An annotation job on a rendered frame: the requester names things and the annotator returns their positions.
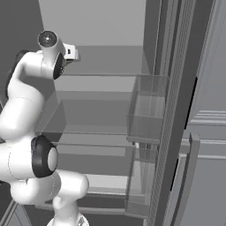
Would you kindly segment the grey fridge cabinet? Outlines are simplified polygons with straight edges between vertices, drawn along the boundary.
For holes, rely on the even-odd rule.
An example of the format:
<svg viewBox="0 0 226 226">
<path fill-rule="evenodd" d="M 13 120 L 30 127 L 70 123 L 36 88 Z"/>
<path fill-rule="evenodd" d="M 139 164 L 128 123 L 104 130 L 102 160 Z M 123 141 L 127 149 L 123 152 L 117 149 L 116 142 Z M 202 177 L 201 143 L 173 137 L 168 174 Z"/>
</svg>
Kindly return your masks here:
<svg viewBox="0 0 226 226">
<path fill-rule="evenodd" d="M 37 50 L 44 28 L 79 46 L 69 72 L 138 73 L 149 0 L 0 0 L 0 110 L 4 86 L 21 49 Z"/>
</svg>

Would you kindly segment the glass fridge shelf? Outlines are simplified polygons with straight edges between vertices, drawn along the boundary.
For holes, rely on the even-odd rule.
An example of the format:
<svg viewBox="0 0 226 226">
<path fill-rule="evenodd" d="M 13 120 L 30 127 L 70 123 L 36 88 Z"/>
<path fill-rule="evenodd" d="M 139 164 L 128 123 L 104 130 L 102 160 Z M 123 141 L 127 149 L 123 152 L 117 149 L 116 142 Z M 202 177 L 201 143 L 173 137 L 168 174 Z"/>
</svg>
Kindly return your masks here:
<svg viewBox="0 0 226 226">
<path fill-rule="evenodd" d="M 82 214 L 124 215 L 127 177 L 90 175 L 87 195 L 78 200 Z"/>
<path fill-rule="evenodd" d="M 56 143 L 58 168 L 91 175 L 127 176 L 134 146 Z"/>
<path fill-rule="evenodd" d="M 56 91 L 36 131 L 126 134 L 130 92 Z"/>
</svg>

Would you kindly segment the clear fridge door bin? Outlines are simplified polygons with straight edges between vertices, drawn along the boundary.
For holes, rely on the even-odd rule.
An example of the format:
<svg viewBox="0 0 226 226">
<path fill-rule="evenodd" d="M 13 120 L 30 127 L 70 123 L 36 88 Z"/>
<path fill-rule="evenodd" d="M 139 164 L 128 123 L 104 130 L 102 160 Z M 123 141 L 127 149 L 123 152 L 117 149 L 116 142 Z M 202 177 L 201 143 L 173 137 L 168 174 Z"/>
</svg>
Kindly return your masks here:
<svg viewBox="0 0 226 226">
<path fill-rule="evenodd" d="M 157 149 L 136 143 L 132 150 L 131 167 L 124 199 L 124 212 L 128 216 L 147 219 L 154 185 Z"/>
<path fill-rule="evenodd" d="M 126 116 L 129 142 L 160 143 L 168 86 L 168 76 L 148 75 L 135 79 Z"/>
</svg>

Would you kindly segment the grey fridge door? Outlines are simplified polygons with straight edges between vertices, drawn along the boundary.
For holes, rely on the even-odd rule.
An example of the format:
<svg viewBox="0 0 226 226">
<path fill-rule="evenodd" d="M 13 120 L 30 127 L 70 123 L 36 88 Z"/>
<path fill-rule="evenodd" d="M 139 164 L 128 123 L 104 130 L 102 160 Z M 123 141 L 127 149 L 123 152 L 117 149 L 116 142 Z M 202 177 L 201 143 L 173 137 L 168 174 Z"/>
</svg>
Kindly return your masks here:
<svg viewBox="0 0 226 226">
<path fill-rule="evenodd" d="M 147 226 L 163 226 L 183 140 L 200 137 L 180 226 L 226 226 L 226 0 L 182 0 Z"/>
</svg>

